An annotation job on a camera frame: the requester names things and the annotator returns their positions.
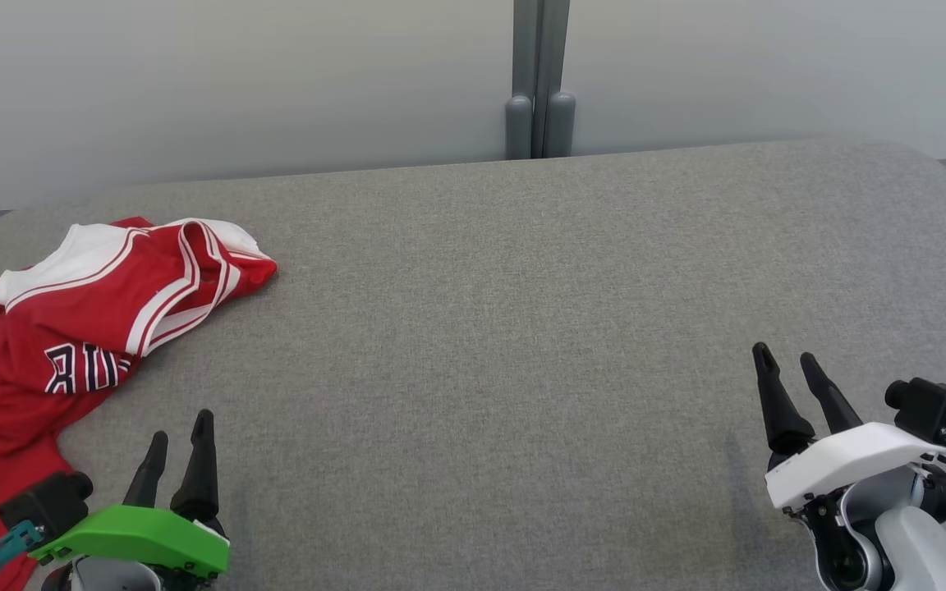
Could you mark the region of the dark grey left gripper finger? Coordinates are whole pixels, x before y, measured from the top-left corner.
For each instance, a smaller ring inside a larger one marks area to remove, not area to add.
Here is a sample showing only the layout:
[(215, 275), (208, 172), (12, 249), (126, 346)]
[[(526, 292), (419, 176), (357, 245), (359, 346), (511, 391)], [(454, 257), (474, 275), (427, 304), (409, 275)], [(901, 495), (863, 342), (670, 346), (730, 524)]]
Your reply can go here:
[(224, 534), (218, 520), (220, 501), (213, 411), (200, 409), (189, 441), (191, 455), (181, 485), (170, 500), (170, 509), (184, 519), (210, 528), (215, 534)]
[(168, 434), (157, 431), (148, 450), (136, 468), (122, 504), (131, 507), (154, 508), (158, 493), (158, 483), (168, 462)]

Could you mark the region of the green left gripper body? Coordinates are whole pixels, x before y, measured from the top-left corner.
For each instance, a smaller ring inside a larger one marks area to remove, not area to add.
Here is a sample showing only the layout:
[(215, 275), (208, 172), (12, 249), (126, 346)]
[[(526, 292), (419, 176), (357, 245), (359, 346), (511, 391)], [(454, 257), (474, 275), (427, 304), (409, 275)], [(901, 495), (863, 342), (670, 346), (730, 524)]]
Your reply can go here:
[(210, 528), (155, 508), (115, 505), (30, 551), (62, 562), (46, 581), (63, 590), (206, 590), (227, 573), (232, 544)]

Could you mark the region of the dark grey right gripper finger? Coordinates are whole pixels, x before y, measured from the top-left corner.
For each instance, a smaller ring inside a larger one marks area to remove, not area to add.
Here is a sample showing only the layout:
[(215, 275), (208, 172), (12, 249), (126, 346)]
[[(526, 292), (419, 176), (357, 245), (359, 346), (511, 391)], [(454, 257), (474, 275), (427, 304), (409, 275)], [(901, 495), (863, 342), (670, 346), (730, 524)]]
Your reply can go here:
[(824, 412), (830, 434), (845, 433), (849, 429), (864, 425), (863, 419), (857, 415), (855, 409), (848, 403), (837, 385), (831, 381), (814, 355), (803, 352), (800, 363), (810, 392), (820, 403)]
[(792, 403), (782, 384), (777, 360), (764, 341), (752, 346), (752, 360), (770, 452), (776, 457), (803, 452), (814, 440), (815, 430)]

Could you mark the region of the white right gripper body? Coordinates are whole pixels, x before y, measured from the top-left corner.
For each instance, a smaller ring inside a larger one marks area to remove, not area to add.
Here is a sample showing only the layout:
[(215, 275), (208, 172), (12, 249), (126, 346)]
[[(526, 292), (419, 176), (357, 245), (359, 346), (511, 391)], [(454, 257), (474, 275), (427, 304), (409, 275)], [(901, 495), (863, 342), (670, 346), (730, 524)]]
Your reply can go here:
[(767, 445), (778, 464), (765, 485), (773, 508), (797, 511), (807, 502), (913, 463), (946, 460), (946, 448), (893, 425), (871, 422), (812, 442), (805, 422), (768, 422)]

